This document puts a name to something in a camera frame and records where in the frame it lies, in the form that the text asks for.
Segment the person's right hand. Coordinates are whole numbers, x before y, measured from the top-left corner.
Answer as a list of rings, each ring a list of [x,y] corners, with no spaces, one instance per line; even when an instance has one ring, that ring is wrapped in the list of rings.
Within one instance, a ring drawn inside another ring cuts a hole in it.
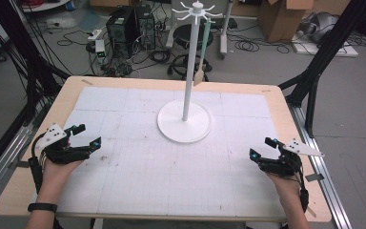
[[[279,177],[271,173],[267,173],[267,177],[274,183],[283,206],[294,206],[300,203],[300,186],[293,177]]]

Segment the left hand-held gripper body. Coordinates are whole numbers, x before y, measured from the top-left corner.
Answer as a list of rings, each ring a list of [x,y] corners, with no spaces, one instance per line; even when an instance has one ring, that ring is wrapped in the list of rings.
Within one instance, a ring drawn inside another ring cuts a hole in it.
[[[34,149],[41,151],[51,162],[69,164],[88,159],[93,152],[89,146],[72,147],[67,135],[57,123],[52,123],[45,133],[36,139]]]

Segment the white hook stand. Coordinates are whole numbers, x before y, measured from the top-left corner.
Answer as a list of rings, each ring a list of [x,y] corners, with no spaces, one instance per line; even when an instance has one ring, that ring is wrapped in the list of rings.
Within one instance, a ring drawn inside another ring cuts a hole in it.
[[[204,5],[196,0],[190,7],[181,2],[181,6],[185,10],[173,10],[177,13],[185,13],[182,20],[192,18],[191,23],[191,40],[188,58],[188,69],[186,75],[186,86],[183,100],[174,100],[164,105],[157,115],[157,126],[160,132],[166,138],[177,143],[194,143],[206,137],[211,128],[212,117],[209,111],[201,104],[191,101],[194,75],[197,71],[194,70],[196,53],[197,53],[197,38],[200,27],[200,20],[207,21],[220,16],[212,14],[211,10],[214,6],[207,9]]]

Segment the aluminium rail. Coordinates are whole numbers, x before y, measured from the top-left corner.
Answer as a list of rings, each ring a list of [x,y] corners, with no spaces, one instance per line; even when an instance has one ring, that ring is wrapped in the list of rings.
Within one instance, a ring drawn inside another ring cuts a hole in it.
[[[41,125],[50,107],[38,105],[35,117],[29,122],[26,121],[26,108],[23,108],[4,132],[0,138],[0,181],[8,170],[16,168],[16,163],[21,161],[21,154],[31,143],[31,135]]]
[[[301,140],[309,147],[315,150],[319,150],[316,140],[313,137],[309,136],[306,128],[304,127],[304,124],[306,123],[306,115],[304,114],[302,109],[289,106],[289,110],[293,116],[295,126],[298,129]],[[323,178],[320,179],[318,182],[325,197],[325,200],[328,203],[328,207],[332,214],[332,220],[335,223],[335,228],[353,229],[346,214],[346,211],[341,203],[339,195],[336,191],[335,185],[332,182],[331,175],[324,162],[324,157],[310,156],[310,162],[312,164],[314,172],[317,175],[323,175]]]

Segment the person's left hand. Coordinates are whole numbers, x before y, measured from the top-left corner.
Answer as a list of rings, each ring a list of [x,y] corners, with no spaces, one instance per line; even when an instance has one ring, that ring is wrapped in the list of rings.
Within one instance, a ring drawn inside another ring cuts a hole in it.
[[[82,160],[69,164],[56,164],[46,159],[43,169],[43,182],[37,201],[56,204],[72,172],[81,164]]]

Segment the black wristband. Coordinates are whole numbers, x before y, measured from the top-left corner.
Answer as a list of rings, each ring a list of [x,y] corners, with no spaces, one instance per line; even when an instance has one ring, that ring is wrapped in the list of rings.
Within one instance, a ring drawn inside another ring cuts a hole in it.
[[[28,206],[28,211],[48,211],[52,213],[56,213],[58,206],[52,203],[42,203],[42,202],[35,202],[30,203]]]

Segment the teal handled wooden spatula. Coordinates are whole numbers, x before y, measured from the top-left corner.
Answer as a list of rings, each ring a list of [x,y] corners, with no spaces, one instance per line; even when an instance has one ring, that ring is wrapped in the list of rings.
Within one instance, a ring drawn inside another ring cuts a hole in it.
[[[206,52],[206,49],[207,49],[207,43],[208,43],[208,39],[209,39],[210,29],[211,29],[211,19],[208,19],[205,23],[205,28],[204,28],[204,32],[203,32],[203,43],[202,43],[202,48],[201,48],[201,54],[200,54],[200,61],[199,61],[199,65],[198,65],[198,70],[195,73],[194,79],[193,79],[193,85],[194,86],[200,84],[203,80],[203,76],[204,76],[203,62],[204,62],[205,52]]]

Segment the large black computer tower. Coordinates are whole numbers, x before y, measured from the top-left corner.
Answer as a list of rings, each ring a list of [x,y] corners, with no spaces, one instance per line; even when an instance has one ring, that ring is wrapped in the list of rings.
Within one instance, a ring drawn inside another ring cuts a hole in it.
[[[132,57],[132,45],[138,37],[135,10],[132,6],[118,6],[106,23],[112,51],[116,56]]]

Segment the black metal frame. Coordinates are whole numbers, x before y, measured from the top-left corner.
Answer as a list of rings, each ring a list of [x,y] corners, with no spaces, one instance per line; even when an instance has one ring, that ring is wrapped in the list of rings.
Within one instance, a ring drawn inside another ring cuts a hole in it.
[[[29,124],[36,115],[38,101],[42,97],[56,97],[59,94],[61,86],[54,76],[68,79],[71,75],[52,65],[41,55],[10,0],[0,0],[0,25],[25,60],[24,63],[18,62],[0,35],[0,44],[12,59],[19,75],[27,80],[27,105],[24,113],[25,123]]]
[[[300,108],[303,99],[308,97],[304,128],[311,138],[314,138],[313,124],[319,78],[365,14],[366,0],[351,0],[309,66],[298,76],[278,85],[281,90],[294,86],[292,92],[285,96],[287,103],[293,107]]]

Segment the white grid mat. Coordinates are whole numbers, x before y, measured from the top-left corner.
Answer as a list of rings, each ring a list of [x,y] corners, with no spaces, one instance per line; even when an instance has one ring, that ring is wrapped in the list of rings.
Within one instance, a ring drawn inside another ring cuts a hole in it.
[[[71,138],[102,144],[71,175],[62,214],[281,219],[284,212],[250,150],[276,158],[267,99],[260,94],[86,87],[66,124],[84,124]]]

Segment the black round stool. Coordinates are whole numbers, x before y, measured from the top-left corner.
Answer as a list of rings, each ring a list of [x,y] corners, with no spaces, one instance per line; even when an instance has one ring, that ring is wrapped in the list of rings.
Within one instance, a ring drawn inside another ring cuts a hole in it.
[[[190,47],[190,40],[191,40],[191,25],[183,25],[178,27],[175,32],[173,33],[173,39],[175,43],[181,47],[183,47],[185,50],[187,50]],[[201,25],[199,27],[198,32],[198,38],[197,38],[197,47],[196,49],[198,51],[201,50],[202,45],[206,44],[206,47],[209,47],[213,41],[214,37],[211,32],[209,32],[209,35],[207,36],[207,40],[203,41],[204,39],[204,30],[205,26]],[[167,74],[177,73],[181,76],[182,80],[186,79],[187,75],[187,68],[188,68],[188,58],[189,55],[187,53],[178,55],[172,62],[172,64],[167,69]],[[207,72],[210,72],[213,69],[211,64],[204,59],[203,60],[203,71],[204,71],[204,80],[206,82],[209,81],[209,78],[207,76]]]

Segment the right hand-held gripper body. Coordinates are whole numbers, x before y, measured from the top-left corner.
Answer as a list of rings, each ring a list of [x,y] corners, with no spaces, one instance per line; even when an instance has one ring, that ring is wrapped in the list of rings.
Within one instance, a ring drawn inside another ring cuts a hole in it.
[[[280,177],[289,177],[301,172],[300,155],[324,157],[323,153],[295,138],[288,143],[282,143],[278,140],[276,149],[280,152],[278,158],[261,157],[257,165],[261,171]]]

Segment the grey round device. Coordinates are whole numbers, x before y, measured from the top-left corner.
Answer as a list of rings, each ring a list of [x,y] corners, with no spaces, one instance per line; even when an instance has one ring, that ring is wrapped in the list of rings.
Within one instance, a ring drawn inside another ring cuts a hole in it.
[[[328,12],[312,12],[301,20],[297,30],[319,43],[334,28],[337,21],[338,17]]]

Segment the white box with green display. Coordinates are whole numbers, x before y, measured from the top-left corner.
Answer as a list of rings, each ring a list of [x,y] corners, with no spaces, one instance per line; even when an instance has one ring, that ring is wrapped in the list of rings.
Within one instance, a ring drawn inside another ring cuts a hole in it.
[[[95,53],[99,58],[104,58],[106,56],[105,41],[103,39],[98,39],[94,41]]]

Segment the white metal stand leg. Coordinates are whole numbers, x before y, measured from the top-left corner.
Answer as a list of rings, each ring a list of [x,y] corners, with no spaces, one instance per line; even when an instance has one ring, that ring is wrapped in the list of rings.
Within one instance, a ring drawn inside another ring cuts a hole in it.
[[[222,27],[220,31],[220,49],[219,49],[219,57],[224,59],[228,53],[228,37],[227,37],[227,30],[229,27],[229,19],[232,12],[232,8],[234,5],[234,0],[228,0],[227,7],[225,13],[222,17]]]
[[[169,29],[169,33],[168,33],[168,38],[165,43],[165,47],[167,49],[171,49],[173,47],[173,33],[174,33],[175,27],[176,27],[175,12],[173,11],[175,6],[176,6],[176,0],[171,0],[171,17],[170,17],[171,25],[170,25],[170,29]]]

